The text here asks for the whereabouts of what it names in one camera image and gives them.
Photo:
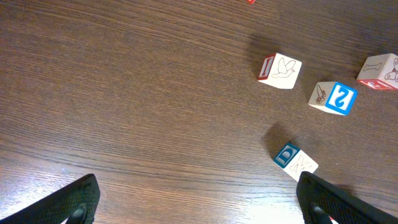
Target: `toy block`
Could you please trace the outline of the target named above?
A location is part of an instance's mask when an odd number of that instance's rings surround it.
[[[305,152],[291,143],[287,143],[275,156],[274,162],[297,182],[303,171],[314,173],[318,164]]]
[[[318,82],[308,104],[324,112],[348,115],[357,91],[339,82]]]
[[[398,56],[368,57],[356,79],[375,90],[398,90]]]
[[[302,63],[285,55],[275,53],[266,56],[258,77],[259,82],[280,89],[292,89]]]

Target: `black plastic object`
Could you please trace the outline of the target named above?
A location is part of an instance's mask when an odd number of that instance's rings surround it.
[[[305,224],[329,224],[329,216],[339,224],[398,223],[398,218],[309,172],[301,173],[296,193]]]
[[[5,223],[67,224],[93,223],[100,200],[94,174],[88,174],[27,208],[3,219]]]

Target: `white block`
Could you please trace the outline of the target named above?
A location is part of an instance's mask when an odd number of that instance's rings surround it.
[[[318,164],[312,160],[305,152],[287,143],[275,156],[274,162],[278,164],[288,175],[297,182],[303,171],[314,173]]]
[[[398,89],[398,56],[384,54],[368,57],[356,79],[375,90]]]
[[[348,115],[357,91],[339,82],[318,82],[308,104],[327,113]]]
[[[259,82],[280,89],[292,89],[301,68],[301,61],[275,53],[268,55],[259,75]]]

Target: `bird drawing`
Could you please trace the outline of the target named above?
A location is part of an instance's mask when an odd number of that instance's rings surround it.
[[[274,78],[287,78],[289,77],[295,70],[293,66],[296,64],[295,60],[291,60],[285,63],[285,59],[281,58],[278,63],[278,73],[273,74]]]
[[[394,68],[384,77],[385,80],[395,80],[398,82],[398,58],[394,59]]]

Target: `bone drawing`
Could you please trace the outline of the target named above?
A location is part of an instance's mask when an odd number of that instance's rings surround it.
[[[375,69],[376,71],[380,69],[382,63],[378,63],[377,65],[365,65],[365,67],[363,68],[363,71],[367,71],[367,70],[372,70]]]

